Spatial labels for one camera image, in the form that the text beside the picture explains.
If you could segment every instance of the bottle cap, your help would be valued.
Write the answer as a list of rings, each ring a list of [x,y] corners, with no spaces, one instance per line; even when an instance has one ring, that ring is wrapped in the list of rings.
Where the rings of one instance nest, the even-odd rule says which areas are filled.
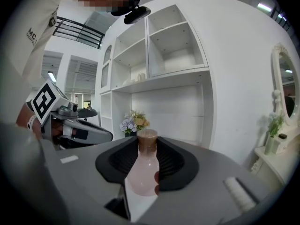
[[[155,152],[158,133],[155,130],[143,129],[137,133],[140,152]]]

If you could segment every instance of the black bottle holder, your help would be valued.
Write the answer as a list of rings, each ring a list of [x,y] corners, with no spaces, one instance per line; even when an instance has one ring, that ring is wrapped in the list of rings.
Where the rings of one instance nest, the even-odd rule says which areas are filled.
[[[138,157],[138,139],[132,137],[126,142],[100,154],[96,159],[96,169],[108,182],[125,186],[125,178]],[[174,191],[184,188],[197,175],[199,164],[196,157],[168,142],[157,139],[157,159],[159,162],[159,191]]]

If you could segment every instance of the railing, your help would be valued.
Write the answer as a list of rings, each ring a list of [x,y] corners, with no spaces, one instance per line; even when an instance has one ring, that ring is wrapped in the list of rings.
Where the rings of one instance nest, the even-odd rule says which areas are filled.
[[[97,49],[100,49],[102,39],[105,36],[96,29],[63,17],[57,17],[53,35],[75,40]]]
[[[291,27],[291,24],[288,22],[284,11],[277,7],[276,5],[272,9],[272,13],[270,15],[272,19],[274,19],[284,30],[288,31]]]

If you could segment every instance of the pink plastic bottle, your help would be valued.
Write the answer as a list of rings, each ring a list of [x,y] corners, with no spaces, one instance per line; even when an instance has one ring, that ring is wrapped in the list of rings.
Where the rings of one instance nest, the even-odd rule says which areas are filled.
[[[127,178],[134,193],[140,196],[155,195],[155,173],[159,171],[156,158],[158,134],[154,130],[144,129],[137,133],[139,156],[131,168]]]

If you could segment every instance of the ceiling light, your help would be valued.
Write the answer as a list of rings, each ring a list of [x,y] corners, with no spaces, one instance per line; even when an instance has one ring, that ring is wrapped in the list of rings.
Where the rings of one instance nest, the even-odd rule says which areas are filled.
[[[53,75],[53,72],[48,72],[48,75],[51,78],[51,80],[56,83],[56,79],[55,79],[55,77]]]
[[[272,11],[271,8],[269,8],[269,7],[267,7],[266,5],[263,5],[263,4],[261,4],[261,3],[259,3],[257,6],[258,6],[259,8],[261,8],[261,9],[263,9],[263,10],[268,11],[268,12]]]
[[[285,20],[286,21],[286,18],[285,17],[282,17],[282,15],[281,14],[279,14],[278,15],[278,17],[281,19],[281,18],[283,18],[283,20]]]

